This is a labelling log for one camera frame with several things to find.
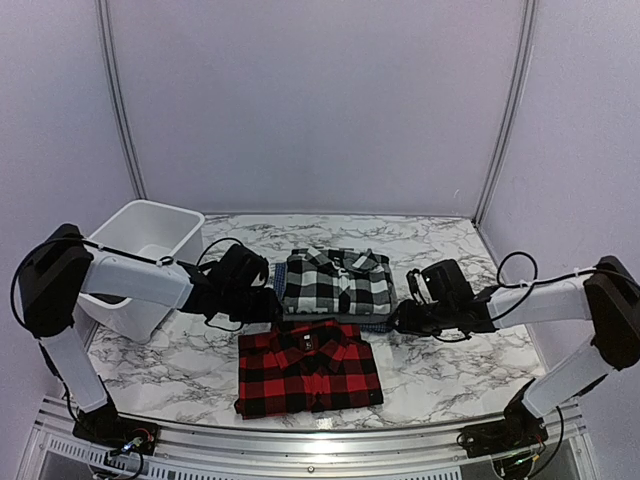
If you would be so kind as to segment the right wall aluminium profile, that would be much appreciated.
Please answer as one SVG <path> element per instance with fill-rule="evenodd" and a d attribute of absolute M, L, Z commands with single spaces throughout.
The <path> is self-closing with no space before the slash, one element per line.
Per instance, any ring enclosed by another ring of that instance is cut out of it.
<path fill-rule="evenodd" d="M 535 26 L 538 14 L 539 2 L 526 0 L 523 3 L 520 32 L 517 42 L 516 55 L 507 92 L 506 104 L 503 110 L 501 123 L 492 151 L 487 174 L 481 189 L 480 197 L 472 218 L 474 225 L 479 228 L 488 213 L 494 196 L 499 175 L 503 168 L 511 134 L 515 125 L 515 119 L 521 104 L 526 85 L 527 73 L 531 60 Z"/>

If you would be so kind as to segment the red black plaid shirt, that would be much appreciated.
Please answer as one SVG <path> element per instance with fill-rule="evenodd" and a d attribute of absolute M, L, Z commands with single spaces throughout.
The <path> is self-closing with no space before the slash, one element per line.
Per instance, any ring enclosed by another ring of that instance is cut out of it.
<path fill-rule="evenodd" d="M 384 396 L 371 345 L 333 319 L 281 324 L 238 338 L 244 420 L 378 406 Z"/>

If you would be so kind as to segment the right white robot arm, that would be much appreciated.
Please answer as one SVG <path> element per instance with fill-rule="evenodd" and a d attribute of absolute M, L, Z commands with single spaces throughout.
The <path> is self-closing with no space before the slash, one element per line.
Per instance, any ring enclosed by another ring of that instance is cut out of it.
<path fill-rule="evenodd" d="M 529 437 L 564 401 L 581 396 L 613 371 L 639 361 L 639 284 L 615 256 L 587 269 L 519 284 L 497 283 L 474 292 L 457 262 L 422 270 L 431 301 L 405 300 L 390 317 L 402 334 L 432 337 L 457 330 L 465 337 L 514 326 L 557 321 L 591 322 L 593 335 L 509 402 L 495 430 L 506 448 Z"/>

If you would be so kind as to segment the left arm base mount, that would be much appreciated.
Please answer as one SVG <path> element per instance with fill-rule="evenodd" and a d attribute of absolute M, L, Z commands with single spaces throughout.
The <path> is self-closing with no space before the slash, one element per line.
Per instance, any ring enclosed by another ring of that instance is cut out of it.
<path fill-rule="evenodd" d="M 107 425 L 101 430 L 97 426 L 74 424 L 72 434 L 81 440 L 96 443 L 118 453 L 154 453 L 159 438 L 160 427 L 155 423 L 119 419 L 115 426 Z"/>

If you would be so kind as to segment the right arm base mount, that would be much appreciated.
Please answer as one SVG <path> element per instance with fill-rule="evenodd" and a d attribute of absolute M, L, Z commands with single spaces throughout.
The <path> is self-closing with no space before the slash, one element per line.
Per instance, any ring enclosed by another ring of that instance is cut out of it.
<path fill-rule="evenodd" d="M 499 420 L 463 427 L 456 442 L 469 458 L 478 458 L 542 444 L 548 438 L 547 430 L 537 423 L 525 429 Z"/>

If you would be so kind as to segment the wall aluminium profile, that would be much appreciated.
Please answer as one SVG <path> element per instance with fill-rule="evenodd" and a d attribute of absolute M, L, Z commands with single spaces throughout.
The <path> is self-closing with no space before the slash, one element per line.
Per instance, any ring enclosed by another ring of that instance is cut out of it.
<path fill-rule="evenodd" d="M 147 200 L 147 189 L 136 151 L 134 136 L 128 118 L 125 96 L 121 85 L 111 8 L 109 2 L 105 0 L 96 0 L 94 5 L 106 74 L 107 89 L 110 96 L 116 130 L 124 156 L 126 170 L 135 198 Z"/>
<path fill-rule="evenodd" d="M 527 73 L 531 60 L 535 26 L 538 14 L 539 2 L 526 0 L 523 3 L 520 32 L 517 42 L 516 55 L 507 92 L 506 104 L 503 110 L 501 123 L 492 151 L 487 174 L 481 189 L 480 197 L 472 218 L 474 225 L 479 228 L 488 213 L 494 196 L 499 175 L 503 168 L 511 134 L 515 125 L 515 119 L 521 104 L 526 85 Z"/>

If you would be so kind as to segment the left wall aluminium profile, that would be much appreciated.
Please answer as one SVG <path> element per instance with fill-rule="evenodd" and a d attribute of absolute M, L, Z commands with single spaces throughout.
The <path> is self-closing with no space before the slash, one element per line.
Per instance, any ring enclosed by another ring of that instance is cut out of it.
<path fill-rule="evenodd" d="M 110 96 L 116 130 L 124 156 L 126 170 L 135 198 L 147 200 L 147 189 L 136 151 L 134 136 L 128 118 L 125 96 L 121 85 L 111 8 L 109 2 L 105 0 L 96 0 L 94 5 L 106 74 L 107 89 Z"/>

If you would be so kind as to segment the white plastic bin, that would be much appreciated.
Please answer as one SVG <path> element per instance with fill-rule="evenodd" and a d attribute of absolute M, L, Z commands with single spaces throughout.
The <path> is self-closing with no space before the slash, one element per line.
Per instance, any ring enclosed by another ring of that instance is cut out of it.
<path fill-rule="evenodd" d="M 138 343 L 184 304 L 193 264 L 203 250 L 203 214 L 147 200 L 126 204 L 89 240 L 94 260 L 78 297 L 98 323 Z"/>

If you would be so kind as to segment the blue checked shirt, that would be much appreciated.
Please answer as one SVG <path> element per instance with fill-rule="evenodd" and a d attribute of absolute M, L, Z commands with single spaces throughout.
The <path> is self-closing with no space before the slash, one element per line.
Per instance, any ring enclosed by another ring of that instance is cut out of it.
<path fill-rule="evenodd" d="M 286 264 L 276 263 L 273 275 L 272 288 L 276 292 L 276 295 L 280 302 L 283 302 L 284 293 L 286 290 Z M 370 332 L 376 334 L 386 334 L 393 330 L 393 327 L 386 321 L 380 323 L 359 323 L 360 329 L 363 332 Z"/>

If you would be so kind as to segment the aluminium front frame rail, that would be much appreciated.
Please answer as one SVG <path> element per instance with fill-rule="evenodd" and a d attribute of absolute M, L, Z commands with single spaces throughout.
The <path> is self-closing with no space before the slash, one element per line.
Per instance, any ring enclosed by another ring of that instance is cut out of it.
<path fill-rule="evenodd" d="M 475 419 L 408 427 L 275 430 L 158 420 L 154 453 L 107 464 L 106 448 L 77 439 L 66 403 L 45 398 L 17 473 L 20 479 L 89 479 L 99 470 L 144 479 L 493 479 L 514 453 L 469 457 L 459 445 Z"/>

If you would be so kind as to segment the black white plaid shirt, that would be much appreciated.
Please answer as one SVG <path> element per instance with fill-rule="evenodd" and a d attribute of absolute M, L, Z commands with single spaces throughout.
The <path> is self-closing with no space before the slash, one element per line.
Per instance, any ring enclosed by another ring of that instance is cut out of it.
<path fill-rule="evenodd" d="M 389 258 L 370 249 L 294 249 L 285 266 L 287 314 L 386 316 L 395 307 Z"/>

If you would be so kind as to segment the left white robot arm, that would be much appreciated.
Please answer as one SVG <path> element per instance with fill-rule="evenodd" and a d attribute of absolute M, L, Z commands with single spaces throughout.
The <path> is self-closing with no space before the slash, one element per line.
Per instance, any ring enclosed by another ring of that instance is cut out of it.
<path fill-rule="evenodd" d="M 275 322 L 282 307 L 267 285 L 268 261 L 234 240 L 218 260 L 196 264 L 151 259 L 83 237 L 63 224 L 21 260 L 10 284 L 14 319 L 39 345 L 62 382 L 72 417 L 106 445 L 125 438 L 126 423 L 92 366 L 74 328 L 82 294 L 122 297 L 211 320 L 225 314 L 241 325 Z"/>

